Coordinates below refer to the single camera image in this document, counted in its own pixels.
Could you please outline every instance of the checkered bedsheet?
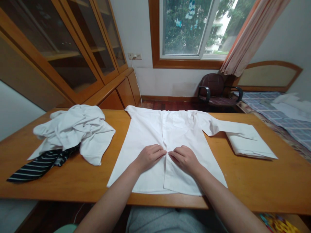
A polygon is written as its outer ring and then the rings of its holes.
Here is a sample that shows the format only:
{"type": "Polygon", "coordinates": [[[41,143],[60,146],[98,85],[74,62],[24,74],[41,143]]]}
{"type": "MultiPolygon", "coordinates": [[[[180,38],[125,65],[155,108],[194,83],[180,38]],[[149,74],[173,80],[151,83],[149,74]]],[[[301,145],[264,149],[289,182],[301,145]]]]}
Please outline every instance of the checkered bedsheet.
{"type": "Polygon", "coordinates": [[[266,102],[273,101],[281,94],[280,92],[244,92],[242,101],[275,125],[287,130],[295,140],[311,151],[311,122],[291,119],[272,105],[260,103],[263,100],[266,102]]]}

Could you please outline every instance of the white shirt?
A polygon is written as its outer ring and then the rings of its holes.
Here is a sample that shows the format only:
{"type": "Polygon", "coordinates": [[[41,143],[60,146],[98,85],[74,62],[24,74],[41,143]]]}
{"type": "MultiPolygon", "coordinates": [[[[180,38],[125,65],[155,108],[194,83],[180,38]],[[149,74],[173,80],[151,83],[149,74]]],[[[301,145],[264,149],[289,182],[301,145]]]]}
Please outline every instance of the white shirt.
{"type": "Polygon", "coordinates": [[[52,113],[50,118],[33,129],[33,133],[44,141],[28,160],[45,151],[64,151],[81,143],[80,154],[85,160],[95,166],[101,165],[103,153],[116,131],[105,122],[105,115],[99,107],[75,105],[68,111],[52,113]]]}
{"type": "MultiPolygon", "coordinates": [[[[134,106],[128,106],[125,111],[130,114],[131,122],[107,187],[116,181],[145,146],[154,144],[161,145],[167,151],[172,151],[181,145],[188,146],[193,150],[198,161],[227,187],[224,175],[203,131],[208,136],[213,136],[219,131],[230,132],[248,146],[252,145],[252,142],[257,143],[258,140],[264,143],[260,137],[258,138],[259,135],[253,126],[220,121],[205,112],[160,111],[134,106]]],[[[202,195],[194,179],[182,171],[168,155],[141,174],[133,192],[202,195]]]]}

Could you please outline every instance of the person's lap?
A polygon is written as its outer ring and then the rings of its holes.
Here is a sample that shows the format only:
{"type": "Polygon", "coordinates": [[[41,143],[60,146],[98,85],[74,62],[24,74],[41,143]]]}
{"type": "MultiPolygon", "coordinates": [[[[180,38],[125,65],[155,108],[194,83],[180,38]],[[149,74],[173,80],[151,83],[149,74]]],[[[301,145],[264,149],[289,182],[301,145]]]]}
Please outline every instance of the person's lap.
{"type": "Polygon", "coordinates": [[[227,232],[213,210],[133,206],[126,232],[227,232]]]}

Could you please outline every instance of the window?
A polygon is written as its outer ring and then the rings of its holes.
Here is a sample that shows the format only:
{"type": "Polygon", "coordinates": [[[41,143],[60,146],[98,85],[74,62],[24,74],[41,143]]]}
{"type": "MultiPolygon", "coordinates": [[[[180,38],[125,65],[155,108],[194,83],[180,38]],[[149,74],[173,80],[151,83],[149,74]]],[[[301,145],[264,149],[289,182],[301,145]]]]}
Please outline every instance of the window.
{"type": "Polygon", "coordinates": [[[159,59],[225,60],[255,1],[160,0],[159,59]]]}

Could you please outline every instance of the shirt pocket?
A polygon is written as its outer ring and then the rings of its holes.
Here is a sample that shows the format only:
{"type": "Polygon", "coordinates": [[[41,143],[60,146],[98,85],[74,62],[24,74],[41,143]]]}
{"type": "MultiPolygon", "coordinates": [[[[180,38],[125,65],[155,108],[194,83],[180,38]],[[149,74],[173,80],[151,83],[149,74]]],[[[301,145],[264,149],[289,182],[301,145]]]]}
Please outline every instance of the shirt pocket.
{"type": "Polygon", "coordinates": [[[178,128],[185,128],[186,121],[180,116],[173,116],[173,125],[178,128]]]}

